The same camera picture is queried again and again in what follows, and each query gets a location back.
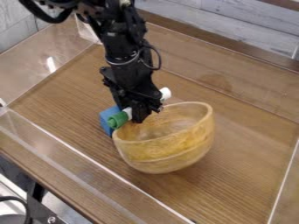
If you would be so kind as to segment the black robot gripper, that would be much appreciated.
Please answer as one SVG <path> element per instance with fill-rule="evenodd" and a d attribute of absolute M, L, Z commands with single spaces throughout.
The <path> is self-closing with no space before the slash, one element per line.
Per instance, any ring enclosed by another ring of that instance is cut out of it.
<path fill-rule="evenodd" d="M 133 108 L 133 121 L 142 123 L 162 107 L 162 93 L 154 83 L 155 67 L 151 52 L 134 52 L 126 57 L 106 55 L 107 66 L 99 71 L 115 103 L 126 109 Z"/>

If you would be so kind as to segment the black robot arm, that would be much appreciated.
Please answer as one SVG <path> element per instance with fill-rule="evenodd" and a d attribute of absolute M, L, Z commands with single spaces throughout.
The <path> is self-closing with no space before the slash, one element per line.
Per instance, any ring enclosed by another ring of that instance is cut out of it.
<path fill-rule="evenodd" d="M 91 27 L 106 50 L 107 65 L 99 69 L 117 105 L 133 109 L 142 123 L 162 108 L 162 92 L 153 81 L 162 56 L 146 39 L 146 21 L 135 0 L 19 0 L 45 22 L 59 24 L 75 14 Z"/>

